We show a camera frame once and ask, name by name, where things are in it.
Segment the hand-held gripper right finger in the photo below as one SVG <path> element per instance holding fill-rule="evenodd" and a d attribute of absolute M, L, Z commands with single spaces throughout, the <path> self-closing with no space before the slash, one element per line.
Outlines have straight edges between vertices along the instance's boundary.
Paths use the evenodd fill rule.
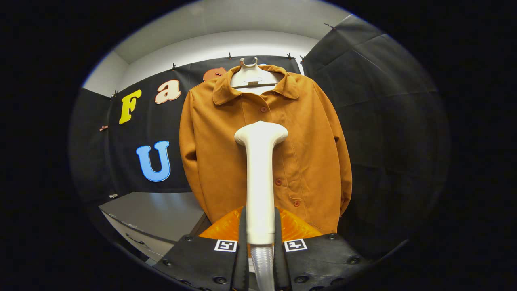
<path fill-rule="evenodd" d="M 370 267 L 370 261 L 337 233 L 284 240 L 308 228 L 275 209 L 274 282 L 281 291 L 336 291 Z"/>

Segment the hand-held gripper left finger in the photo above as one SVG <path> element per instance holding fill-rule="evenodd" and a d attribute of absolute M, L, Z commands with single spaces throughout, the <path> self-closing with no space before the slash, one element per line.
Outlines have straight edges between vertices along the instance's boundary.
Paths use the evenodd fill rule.
<path fill-rule="evenodd" d="M 246 208 L 224 215 L 201 234 L 184 235 L 153 271 L 174 291 L 249 290 Z"/>

